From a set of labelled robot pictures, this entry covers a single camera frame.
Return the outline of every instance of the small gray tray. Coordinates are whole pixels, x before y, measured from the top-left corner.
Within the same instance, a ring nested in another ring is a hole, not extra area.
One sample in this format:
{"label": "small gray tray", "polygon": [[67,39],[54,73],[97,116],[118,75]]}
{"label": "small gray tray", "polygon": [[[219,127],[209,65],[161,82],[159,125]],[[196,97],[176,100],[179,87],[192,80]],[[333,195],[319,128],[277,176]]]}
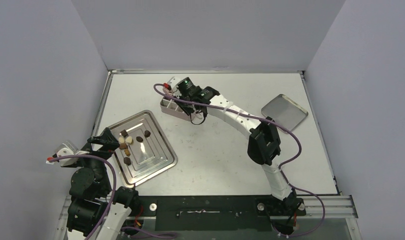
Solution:
{"label": "small gray tray", "polygon": [[[178,157],[150,110],[141,111],[108,128],[116,138],[121,136],[122,130],[126,130],[133,138],[133,143],[127,145],[131,165],[123,161],[126,157],[124,150],[117,148],[112,156],[125,187],[138,186],[178,162]],[[145,130],[151,132],[149,137],[144,136]],[[137,137],[143,138],[143,142],[138,142]]]}
{"label": "small gray tray", "polygon": [[271,117],[276,123],[293,131],[309,112],[286,95],[279,94],[261,109],[261,114],[264,117]]}

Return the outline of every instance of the red wire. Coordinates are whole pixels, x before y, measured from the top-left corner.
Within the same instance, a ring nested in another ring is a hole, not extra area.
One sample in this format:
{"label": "red wire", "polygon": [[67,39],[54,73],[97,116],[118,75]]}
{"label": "red wire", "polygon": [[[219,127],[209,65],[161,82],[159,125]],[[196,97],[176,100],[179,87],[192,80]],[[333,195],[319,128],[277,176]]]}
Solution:
{"label": "red wire", "polygon": [[135,222],[134,222],[134,224],[133,224],[134,227],[136,227],[136,224],[137,224],[137,222],[138,222],[138,218],[141,216],[141,214],[142,214],[143,211],[144,211],[144,207],[141,205],[141,206],[140,206],[140,212],[139,212],[139,214],[135,216]]}

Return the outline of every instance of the table surface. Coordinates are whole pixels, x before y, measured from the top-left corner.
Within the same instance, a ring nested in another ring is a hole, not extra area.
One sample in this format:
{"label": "table surface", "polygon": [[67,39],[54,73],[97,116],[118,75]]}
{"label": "table surface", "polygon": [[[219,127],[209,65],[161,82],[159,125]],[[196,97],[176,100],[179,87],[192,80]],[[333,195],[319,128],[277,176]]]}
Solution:
{"label": "table surface", "polygon": [[[210,86],[245,111],[261,116],[261,109],[279,94],[285,94],[308,111],[308,117],[293,133],[302,153],[283,167],[296,187],[317,194],[337,194],[332,169],[298,73],[162,73],[114,74],[107,95],[98,134],[143,110],[150,110],[178,157],[177,164],[136,189],[141,196],[269,195],[269,183],[261,166],[247,155],[248,141],[222,120],[208,116],[202,125],[161,112],[162,97],[155,83],[171,77],[190,77],[195,85]],[[283,162],[298,151],[295,140],[281,131],[280,156]],[[117,185],[123,185],[117,171]]]}

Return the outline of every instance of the wall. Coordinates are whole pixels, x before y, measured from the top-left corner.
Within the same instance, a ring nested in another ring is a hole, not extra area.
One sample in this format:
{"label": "wall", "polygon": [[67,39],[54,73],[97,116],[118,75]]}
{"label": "wall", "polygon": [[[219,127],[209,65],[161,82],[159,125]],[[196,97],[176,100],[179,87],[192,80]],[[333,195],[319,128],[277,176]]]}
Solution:
{"label": "wall", "polygon": [[71,169],[45,164],[91,134],[107,69],[69,0],[0,0],[0,239],[52,239]]}
{"label": "wall", "polygon": [[305,76],[363,239],[405,240],[405,0],[347,0]]}
{"label": "wall", "polygon": [[345,0],[72,0],[108,69],[305,70]]}

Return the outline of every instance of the tabletop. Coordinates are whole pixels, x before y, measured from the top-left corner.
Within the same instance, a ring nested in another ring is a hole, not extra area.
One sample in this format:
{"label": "tabletop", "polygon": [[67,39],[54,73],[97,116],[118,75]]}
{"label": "tabletop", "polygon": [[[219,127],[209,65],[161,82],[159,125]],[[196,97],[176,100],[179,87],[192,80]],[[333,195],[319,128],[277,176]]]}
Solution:
{"label": "tabletop", "polygon": [[[269,195],[269,183],[260,165],[247,155],[248,141],[222,120],[208,116],[202,125],[161,112],[162,97],[156,83],[172,77],[190,77],[195,85],[210,86],[243,110],[261,116],[261,109],[284,94],[308,111],[293,133],[302,145],[301,155],[283,171],[296,187],[316,194],[337,194],[333,172],[299,73],[136,73],[114,74],[99,122],[98,134],[143,110],[155,115],[177,155],[177,164],[137,186],[142,196]],[[298,151],[295,140],[281,131],[283,162]],[[117,171],[117,185],[121,186]]]}

